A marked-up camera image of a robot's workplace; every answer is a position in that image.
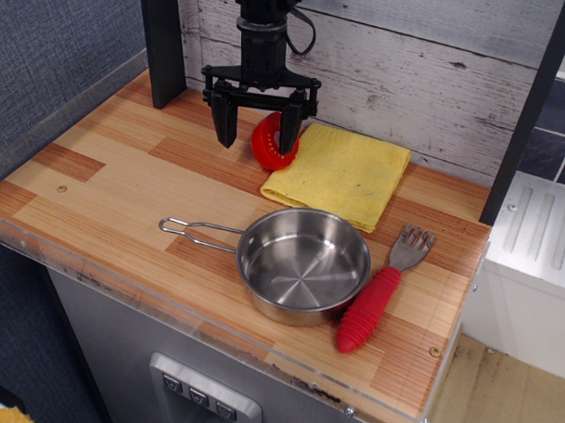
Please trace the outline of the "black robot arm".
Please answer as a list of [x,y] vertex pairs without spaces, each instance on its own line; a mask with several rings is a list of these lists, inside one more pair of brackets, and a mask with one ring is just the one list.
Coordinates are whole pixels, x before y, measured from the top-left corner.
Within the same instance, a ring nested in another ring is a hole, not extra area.
[[265,109],[281,114],[279,153],[294,148],[302,122],[317,112],[316,78],[299,75],[286,66],[289,50],[298,56],[314,47],[316,35],[302,51],[289,39],[288,15],[313,22],[296,8],[302,0],[235,0],[240,5],[240,63],[202,68],[204,101],[212,111],[219,143],[231,147],[238,131],[238,110]]

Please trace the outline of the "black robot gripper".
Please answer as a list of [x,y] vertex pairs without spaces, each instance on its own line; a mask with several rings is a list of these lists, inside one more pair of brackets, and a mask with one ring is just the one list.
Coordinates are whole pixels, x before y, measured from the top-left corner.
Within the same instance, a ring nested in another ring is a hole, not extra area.
[[288,23],[256,24],[238,18],[240,63],[202,68],[204,100],[211,107],[219,143],[230,148],[238,131],[238,108],[281,110],[279,154],[294,147],[303,118],[317,113],[321,83],[289,70],[286,53]]

